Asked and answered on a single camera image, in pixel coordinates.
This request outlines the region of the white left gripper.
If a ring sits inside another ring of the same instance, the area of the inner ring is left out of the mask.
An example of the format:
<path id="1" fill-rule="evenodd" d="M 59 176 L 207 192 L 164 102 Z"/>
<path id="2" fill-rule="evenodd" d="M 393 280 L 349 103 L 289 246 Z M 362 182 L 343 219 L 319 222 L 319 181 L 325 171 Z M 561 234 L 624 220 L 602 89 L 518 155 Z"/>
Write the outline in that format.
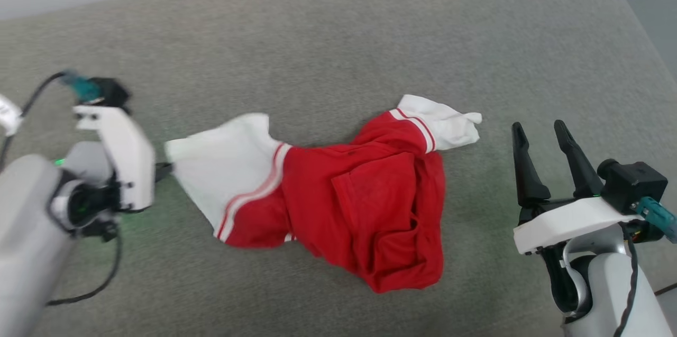
<path id="1" fill-rule="evenodd" d="M 116 238 L 121 214 L 140 213 L 154 202 L 154 185 L 172 174 L 139 125 L 118 107 L 75 106 L 77 128 L 97 141 L 75 144 L 60 164 L 61 180 L 50 217 L 73 238 Z"/>

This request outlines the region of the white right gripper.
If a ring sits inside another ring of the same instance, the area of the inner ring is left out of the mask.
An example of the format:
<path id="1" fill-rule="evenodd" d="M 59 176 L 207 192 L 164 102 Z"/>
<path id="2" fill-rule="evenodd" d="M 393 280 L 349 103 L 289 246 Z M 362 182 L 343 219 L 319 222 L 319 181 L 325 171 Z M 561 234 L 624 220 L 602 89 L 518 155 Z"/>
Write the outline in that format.
<path id="1" fill-rule="evenodd" d="M 597 197 L 603 183 L 585 153 L 563 120 L 554 122 L 554 130 L 573 178 L 573 197 L 578 200 L 555 204 L 554 209 L 515 227 L 514 242 L 518 253 L 542 258 L 552 298 L 561 312 L 588 312 L 593 302 L 591 289 L 588 275 L 579 269 L 598 255 L 625 253 L 624 233 L 641 232 L 643 219 L 620 214 Z M 551 199 L 549 188 L 535 170 L 520 123 L 513 123 L 511 135 L 518 205 L 527 207 Z"/>

